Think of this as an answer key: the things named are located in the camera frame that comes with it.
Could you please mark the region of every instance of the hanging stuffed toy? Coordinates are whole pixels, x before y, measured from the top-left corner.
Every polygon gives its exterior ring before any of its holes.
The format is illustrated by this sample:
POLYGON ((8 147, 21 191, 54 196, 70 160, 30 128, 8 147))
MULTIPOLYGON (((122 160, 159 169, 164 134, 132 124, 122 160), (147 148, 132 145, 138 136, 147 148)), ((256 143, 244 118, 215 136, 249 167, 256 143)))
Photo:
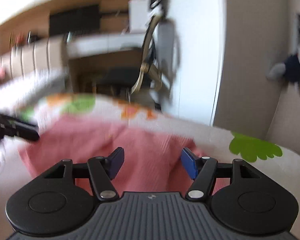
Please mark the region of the hanging stuffed toy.
POLYGON ((274 65, 267 78, 270 80, 284 78, 287 82, 298 85, 300 91, 300 46, 297 54, 289 56, 283 63, 274 65))

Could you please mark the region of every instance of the desk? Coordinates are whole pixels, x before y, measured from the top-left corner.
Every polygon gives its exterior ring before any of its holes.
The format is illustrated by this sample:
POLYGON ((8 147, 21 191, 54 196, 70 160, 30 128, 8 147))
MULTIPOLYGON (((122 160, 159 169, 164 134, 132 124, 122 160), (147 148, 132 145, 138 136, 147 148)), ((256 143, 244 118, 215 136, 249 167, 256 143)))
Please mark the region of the desk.
POLYGON ((95 34, 74 38, 67 44, 69 59, 121 51, 122 47, 142 47, 145 33, 95 34))

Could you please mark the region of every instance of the beige wall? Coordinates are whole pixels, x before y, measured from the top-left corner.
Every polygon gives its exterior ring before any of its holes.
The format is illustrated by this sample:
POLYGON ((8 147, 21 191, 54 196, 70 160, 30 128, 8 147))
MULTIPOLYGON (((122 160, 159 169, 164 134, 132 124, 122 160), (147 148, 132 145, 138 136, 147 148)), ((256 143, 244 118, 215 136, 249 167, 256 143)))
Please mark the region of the beige wall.
POLYGON ((226 48, 214 126, 265 138, 281 87, 266 79, 288 51, 287 0, 227 0, 226 48))
MULTIPOLYGON (((289 0, 290 52, 296 49, 296 13, 300 0, 289 0)), ((300 96, 293 85, 283 90, 267 139, 300 153, 300 96)))

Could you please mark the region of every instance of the pink towel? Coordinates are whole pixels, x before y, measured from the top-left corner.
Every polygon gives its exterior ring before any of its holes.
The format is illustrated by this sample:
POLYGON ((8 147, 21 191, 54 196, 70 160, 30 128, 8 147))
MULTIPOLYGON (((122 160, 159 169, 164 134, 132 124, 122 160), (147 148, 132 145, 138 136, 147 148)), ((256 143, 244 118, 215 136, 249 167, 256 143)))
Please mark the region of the pink towel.
MULTIPOLYGON (((185 194, 192 181, 182 167, 181 150, 188 147, 198 156, 204 155, 189 138, 63 116, 41 135, 38 143, 21 150, 20 156, 30 174, 36 177, 62 159, 85 163, 94 156, 108 156, 117 147, 123 147, 125 153, 124 164, 112 181, 119 194, 123 191, 185 194)), ((78 180, 76 185, 91 192, 87 180, 78 180)))

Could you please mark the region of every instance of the bed headboard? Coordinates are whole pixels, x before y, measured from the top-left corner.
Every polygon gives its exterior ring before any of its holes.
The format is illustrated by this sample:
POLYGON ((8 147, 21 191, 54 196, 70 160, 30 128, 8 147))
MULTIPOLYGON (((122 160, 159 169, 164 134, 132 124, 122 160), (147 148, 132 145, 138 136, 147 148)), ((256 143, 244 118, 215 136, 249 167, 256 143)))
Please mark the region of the bed headboard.
POLYGON ((34 70, 63 68, 68 66, 66 44, 62 37, 37 41, 0 56, 0 64, 6 68, 5 82, 34 70))

